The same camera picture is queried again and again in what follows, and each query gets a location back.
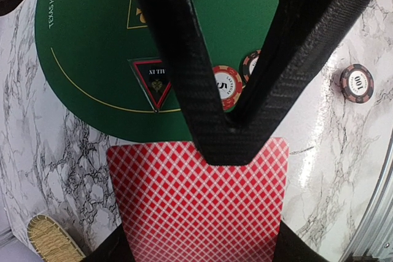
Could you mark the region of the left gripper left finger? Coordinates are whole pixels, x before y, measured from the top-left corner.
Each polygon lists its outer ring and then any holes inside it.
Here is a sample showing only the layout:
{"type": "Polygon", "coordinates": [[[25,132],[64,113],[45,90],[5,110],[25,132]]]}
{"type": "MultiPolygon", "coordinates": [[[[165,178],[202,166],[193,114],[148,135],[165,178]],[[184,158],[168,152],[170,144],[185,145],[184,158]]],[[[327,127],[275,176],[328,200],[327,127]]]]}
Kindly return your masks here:
{"type": "Polygon", "coordinates": [[[83,262],[135,262],[123,226],[119,225],[83,262]]]}

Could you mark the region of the black poker chip stack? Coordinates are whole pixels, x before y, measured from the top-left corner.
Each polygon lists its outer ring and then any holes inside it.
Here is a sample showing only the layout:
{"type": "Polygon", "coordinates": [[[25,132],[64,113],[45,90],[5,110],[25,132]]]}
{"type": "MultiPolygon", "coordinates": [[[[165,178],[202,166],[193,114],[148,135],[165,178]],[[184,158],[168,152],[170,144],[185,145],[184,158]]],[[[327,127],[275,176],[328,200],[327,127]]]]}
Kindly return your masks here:
{"type": "Polygon", "coordinates": [[[364,104],[373,96],[373,76],[362,64],[352,64],[340,75],[340,89],[348,101],[364,104]]]}

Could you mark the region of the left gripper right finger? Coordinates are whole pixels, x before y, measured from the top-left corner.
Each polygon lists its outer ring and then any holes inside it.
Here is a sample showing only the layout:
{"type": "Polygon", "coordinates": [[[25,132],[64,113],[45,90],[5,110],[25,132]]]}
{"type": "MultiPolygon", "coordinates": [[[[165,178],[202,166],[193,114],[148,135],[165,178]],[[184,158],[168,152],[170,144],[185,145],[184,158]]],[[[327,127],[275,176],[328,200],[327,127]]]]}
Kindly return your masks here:
{"type": "Polygon", "coordinates": [[[325,262],[325,258],[308,247],[281,221],[273,262],[325,262]]]}

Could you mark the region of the red playing card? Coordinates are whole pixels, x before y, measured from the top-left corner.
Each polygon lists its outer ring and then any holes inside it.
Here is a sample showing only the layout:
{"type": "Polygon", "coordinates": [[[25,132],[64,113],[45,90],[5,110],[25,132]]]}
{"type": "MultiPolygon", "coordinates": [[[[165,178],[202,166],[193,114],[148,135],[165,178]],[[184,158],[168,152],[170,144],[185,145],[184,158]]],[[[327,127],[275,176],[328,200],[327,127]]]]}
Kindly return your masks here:
{"type": "Polygon", "coordinates": [[[211,166],[191,142],[116,145],[107,163],[136,261],[271,261],[289,148],[275,137],[245,166],[211,166]]]}

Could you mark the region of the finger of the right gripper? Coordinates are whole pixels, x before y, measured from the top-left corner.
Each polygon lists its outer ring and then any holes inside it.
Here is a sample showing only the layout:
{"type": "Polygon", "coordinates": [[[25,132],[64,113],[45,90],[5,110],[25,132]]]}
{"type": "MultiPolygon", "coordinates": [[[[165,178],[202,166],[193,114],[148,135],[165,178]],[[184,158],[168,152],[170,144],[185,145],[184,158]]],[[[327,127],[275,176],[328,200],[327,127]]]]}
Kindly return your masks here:
{"type": "Polygon", "coordinates": [[[371,0],[137,0],[196,148],[258,154],[371,0]]]}

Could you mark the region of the black triangular dealer button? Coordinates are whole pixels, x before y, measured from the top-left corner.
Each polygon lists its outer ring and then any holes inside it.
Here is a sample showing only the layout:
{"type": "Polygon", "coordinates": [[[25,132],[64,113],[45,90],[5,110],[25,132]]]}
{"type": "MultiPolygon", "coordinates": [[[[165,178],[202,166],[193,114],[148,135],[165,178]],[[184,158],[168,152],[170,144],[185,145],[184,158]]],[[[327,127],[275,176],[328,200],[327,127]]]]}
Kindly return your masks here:
{"type": "Polygon", "coordinates": [[[171,90],[166,65],[159,58],[128,60],[152,110],[159,113],[171,90]]]}

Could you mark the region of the red chip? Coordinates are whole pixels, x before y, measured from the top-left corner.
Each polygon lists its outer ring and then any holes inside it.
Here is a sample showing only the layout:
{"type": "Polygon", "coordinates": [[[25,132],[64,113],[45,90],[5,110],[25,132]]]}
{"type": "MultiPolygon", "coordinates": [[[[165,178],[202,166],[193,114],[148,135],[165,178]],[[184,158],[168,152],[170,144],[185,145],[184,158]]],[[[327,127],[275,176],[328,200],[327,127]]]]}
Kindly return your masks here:
{"type": "Polygon", "coordinates": [[[232,67],[220,65],[213,69],[224,111],[235,107],[243,90],[240,75],[232,67]]]}

